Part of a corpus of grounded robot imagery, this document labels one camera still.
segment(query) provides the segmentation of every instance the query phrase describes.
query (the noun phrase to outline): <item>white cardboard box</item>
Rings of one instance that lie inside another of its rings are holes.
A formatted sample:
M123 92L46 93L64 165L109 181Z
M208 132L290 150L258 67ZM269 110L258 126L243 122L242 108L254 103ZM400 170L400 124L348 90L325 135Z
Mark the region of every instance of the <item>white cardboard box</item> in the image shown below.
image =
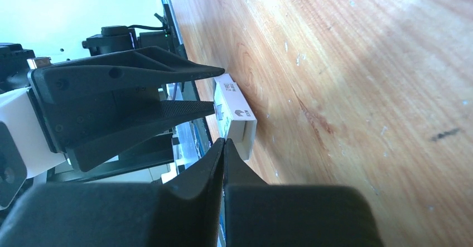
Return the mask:
M238 85L229 74L215 80L215 115L220 136L235 143L240 157L247 161L251 157L256 136L257 120Z

